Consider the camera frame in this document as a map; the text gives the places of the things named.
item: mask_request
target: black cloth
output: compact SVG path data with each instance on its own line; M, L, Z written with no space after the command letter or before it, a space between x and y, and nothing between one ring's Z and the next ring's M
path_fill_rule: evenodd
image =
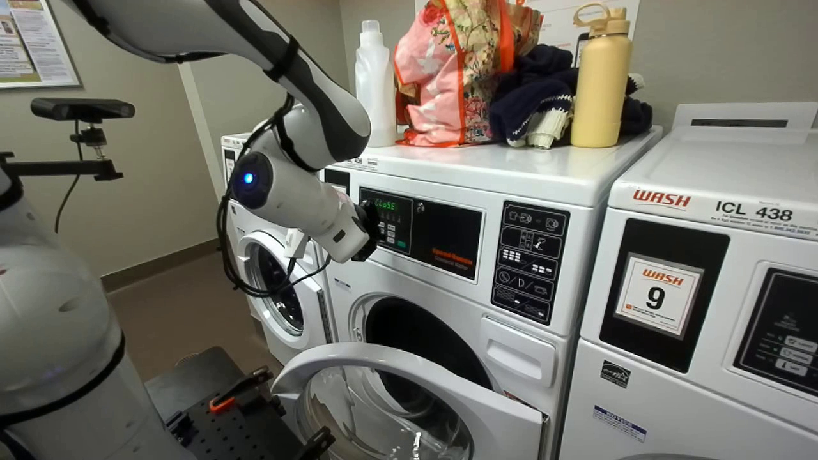
M569 50L545 43L514 62L514 71L498 81L487 103L487 125L496 142L524 137L551 107L569 112L577 90L577 70L569 64ZM638 135L651 125L651 107L634 99L634 91L637 81L628 79L618 127L620 137Z

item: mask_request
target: brand logo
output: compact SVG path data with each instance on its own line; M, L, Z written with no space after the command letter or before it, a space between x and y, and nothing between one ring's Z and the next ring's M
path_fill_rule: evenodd
M637 188L634 191L637 202L650 202L650 205L665 205L665 206L687 206L689 194L665 194L665 191L651 191L651 188Z
M651 282L659 282L659 283L669 283L669 287L683 287L684 283L683 277L671 277L671 273L655 271L655 269L645 269L642 277L651 278Z

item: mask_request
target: washing machine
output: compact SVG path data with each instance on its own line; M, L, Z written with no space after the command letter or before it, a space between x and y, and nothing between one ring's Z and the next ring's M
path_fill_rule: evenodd
M222 135L224 178L245 142L245 132ZM306 243L305 255L294 263L292 277L284 251L287 227L266 223L247 211L241 202L227 202L227 238L238 277L271 296L251 296L251 317L257 320L269 352L284 366L297 352L333 340L329 296L324 273L316 273L326 254L316 243Z
M655 140L365 151L379 251L326 269L339 343L284 369L288 424L335 458L551 458L600 209Z
M565 460L818 458L818 105L683 105L610 188Z

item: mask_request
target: laundry bag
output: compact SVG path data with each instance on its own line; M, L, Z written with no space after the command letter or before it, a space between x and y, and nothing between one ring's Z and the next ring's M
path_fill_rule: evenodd
M393 50L399 121L409 145L487 142L487 103L514 56L538 38L521 0L430 0Z

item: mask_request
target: sticker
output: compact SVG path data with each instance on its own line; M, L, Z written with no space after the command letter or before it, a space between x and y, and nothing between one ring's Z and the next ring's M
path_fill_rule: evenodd
M614 385L620 385L627 388L628 381L631 381L631 370L610 362L610 361L602 361L602 370L597 372L602 381L610 381Z
M628 255L615 317L684 338L702 269Z
M645 439L647 439L647 429L645 429L645 427L631 424L631 422L627 422L624 416L618 416L618 415L614 415L614 411L609 411L609 409L593 407L593 416L600 418L600 422L606 422L609 427L614 427L614 429L634 436L637 441L645 441Z

